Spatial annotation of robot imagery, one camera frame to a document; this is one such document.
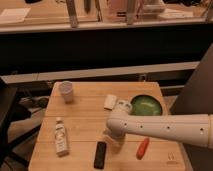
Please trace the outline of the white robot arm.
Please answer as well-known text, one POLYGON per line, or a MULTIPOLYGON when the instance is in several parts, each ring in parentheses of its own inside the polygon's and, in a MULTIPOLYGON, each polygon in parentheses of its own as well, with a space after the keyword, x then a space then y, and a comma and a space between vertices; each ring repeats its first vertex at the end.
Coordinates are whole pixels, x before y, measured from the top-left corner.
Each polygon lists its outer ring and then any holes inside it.
POLYGON ((113 139, 126 134, 149 136, 213 149, 213 115, 131 115, 132 105, 119 100, 106 120, 113 139))

